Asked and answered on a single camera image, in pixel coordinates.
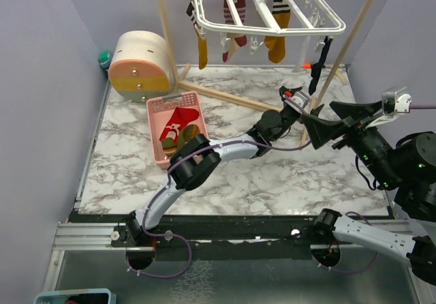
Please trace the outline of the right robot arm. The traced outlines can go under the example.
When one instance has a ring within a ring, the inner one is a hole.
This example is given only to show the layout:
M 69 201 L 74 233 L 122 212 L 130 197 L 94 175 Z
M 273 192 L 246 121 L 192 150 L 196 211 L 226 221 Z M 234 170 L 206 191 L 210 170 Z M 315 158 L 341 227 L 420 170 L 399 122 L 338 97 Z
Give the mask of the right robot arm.
M 424 236 L 405 236 L 363 224 L 346 214 L 323 209 L 313 226 L 320 243 L 354 243 L 384 254 L 411 268 L 428 284 L 435 284 L 435 133 L 418 132 L 392 147 L 374 126 L 384 103 L 331 102 L 339 120 L 328 121 L 304 113 L 314 149 L 334 141 L 333 149 L 350 148 L 376 180 L 377 188 L 394 192 L 396 206 L 418 222 Z

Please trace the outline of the red sock white pattern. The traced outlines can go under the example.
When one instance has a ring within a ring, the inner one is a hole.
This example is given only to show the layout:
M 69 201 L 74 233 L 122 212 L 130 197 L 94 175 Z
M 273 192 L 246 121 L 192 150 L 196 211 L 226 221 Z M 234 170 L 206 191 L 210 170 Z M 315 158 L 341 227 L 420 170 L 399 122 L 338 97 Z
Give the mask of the red sock white pattern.
M 181 130 L 188 125 L 188 123 L 195 121 L 199 117 L 200 113 L 194 108 L 180 108 L 176 107 L 166 123 L 160 140 L 170 138 L 174 142 L 178 140 Z

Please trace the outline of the black sock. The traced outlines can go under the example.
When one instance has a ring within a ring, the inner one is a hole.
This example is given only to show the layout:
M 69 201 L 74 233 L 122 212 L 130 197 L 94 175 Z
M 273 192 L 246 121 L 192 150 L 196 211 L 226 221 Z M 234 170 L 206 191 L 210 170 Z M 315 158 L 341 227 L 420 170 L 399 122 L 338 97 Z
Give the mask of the black sock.
M 324 46 L 321 50 L 320 58 L 317 63 L 311 66 L 311 82 L 308 88 L 309 95 L 313 95 L 317 89 L 317 84 L 319 82 L 322 69 L 325 66 L 325 62 L 328 56 L 328 52 L 330 50 L 331 43 L 332 43 L 332 38 L 326 36 L 324 38 Z

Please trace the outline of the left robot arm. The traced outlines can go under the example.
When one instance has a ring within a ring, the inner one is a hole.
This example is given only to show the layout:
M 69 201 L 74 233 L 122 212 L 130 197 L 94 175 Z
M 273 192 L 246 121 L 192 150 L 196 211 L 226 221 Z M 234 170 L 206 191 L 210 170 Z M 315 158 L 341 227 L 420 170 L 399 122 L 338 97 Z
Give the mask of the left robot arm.
M 170 160 L 166 181 L 148 204 L 127 216 L 127 238 L 137 246 L 146 244 L 151 229 L 159 224 L 164 213 L 182 194 L 201 186 L 219 164 L 258 158 L 270 150 L 278 151 L 279 148 L 274 147 L 273 142 L 290 130 L 310 101 L 310 97 L 300 87 L 281 87 L 279 95 L 283 108 L 280 111 L 265 111 L 260 120 L 243 135 L 211 140 L 204 134 L 199 134 L 176 152 Z

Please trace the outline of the white plastic clip hanger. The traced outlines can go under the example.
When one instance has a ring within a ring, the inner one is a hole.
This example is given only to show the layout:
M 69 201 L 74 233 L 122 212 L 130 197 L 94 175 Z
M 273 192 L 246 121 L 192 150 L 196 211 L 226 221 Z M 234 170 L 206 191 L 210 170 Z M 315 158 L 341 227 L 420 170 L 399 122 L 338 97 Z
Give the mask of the white plastic clip hanger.
M 263 27 L 249 25 L 242 17 L 243 11 L 236 7 L 238 0 L 225 0 L 227 9 L 225 15 L 229 22 L 213 22 L 206 17 L 205 0 L 193 0 L 198 24 L 205 30 L 221 34 L 221 49 L 226 51 L 230 46 L 232 36 L 272 36 L 272 37 L 306 37 L 338 36 L 346 30 L 345 22 L 328 5 L 325 0 L 306 0 L 312 8 L 311 16 L 307 16 L 295 0 L 283 0 L 286 9 L 297 17 L 300 27 L 282 27 L 273 17 L 273 9 L 267 5 L 267 0 L 250 0 Z

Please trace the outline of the green striped sock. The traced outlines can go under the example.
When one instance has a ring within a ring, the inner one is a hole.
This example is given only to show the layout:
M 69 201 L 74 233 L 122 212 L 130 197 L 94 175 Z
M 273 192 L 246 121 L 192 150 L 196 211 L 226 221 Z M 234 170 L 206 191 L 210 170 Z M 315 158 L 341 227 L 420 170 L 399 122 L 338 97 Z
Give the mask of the green striped sock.
M 170 130 L 161 139 L 161 145 L 166 157 L 172 157 L 180 151 L 194 136 L 200 133 L 200 128 L 196 124 L 186 125 L 178 134 L 177 130 Z

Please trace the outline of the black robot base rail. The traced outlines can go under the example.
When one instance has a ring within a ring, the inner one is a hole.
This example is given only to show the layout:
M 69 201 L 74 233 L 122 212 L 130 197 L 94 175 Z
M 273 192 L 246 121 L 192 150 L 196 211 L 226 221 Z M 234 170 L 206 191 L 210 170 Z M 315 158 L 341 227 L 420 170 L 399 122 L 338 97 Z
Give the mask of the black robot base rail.
M 59 224 L 54 248 L 125 252 L 139 261 L 311 259 L 338 241 L 310 216 L 167 215 L 148 234 L 126 217 L 78 215 Z

